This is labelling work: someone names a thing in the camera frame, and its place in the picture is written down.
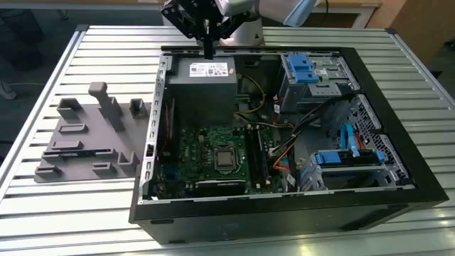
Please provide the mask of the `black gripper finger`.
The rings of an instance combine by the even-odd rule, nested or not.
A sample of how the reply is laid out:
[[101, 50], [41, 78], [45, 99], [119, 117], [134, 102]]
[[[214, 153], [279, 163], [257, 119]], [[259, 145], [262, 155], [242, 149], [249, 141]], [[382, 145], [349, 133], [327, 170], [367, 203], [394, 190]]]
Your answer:
[[161, 13], [189, 38], [197, 39], [203, 47], [205, 58], [209, 59], [209, 26], [206, 25], [209, 20], [193, 18], [179, 4], [165, 4]]
[[225, 16], [219, 13], [210, 17], [209, 22], [209, 59], [214, 58], [215, 43], [221, 39], [227, 39], [241, 25], [249, 19], [249, 12], [239, 13], [223, 21]]

